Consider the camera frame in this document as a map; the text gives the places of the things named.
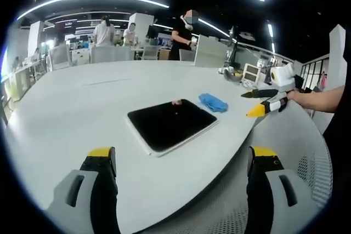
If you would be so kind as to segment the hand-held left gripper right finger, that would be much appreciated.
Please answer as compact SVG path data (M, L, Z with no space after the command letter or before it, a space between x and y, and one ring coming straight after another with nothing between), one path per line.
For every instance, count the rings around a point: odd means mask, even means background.
M271 149L249 147L247 233L300 233L315 217L309 186Z

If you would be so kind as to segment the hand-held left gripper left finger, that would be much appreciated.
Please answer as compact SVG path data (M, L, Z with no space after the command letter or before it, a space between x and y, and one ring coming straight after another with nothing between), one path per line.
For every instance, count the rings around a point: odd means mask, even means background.
M57 184L46 214L63 233L120 233L115 148L92 150Z

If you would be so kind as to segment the person's right hand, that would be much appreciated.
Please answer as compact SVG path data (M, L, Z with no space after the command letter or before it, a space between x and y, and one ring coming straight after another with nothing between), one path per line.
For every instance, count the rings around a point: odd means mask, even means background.
M292 90L287 93L287 98L289 100L295 101L297 104L299 104L305 109L308 108L308 99L309 99L308 94L301 93L298 90Z

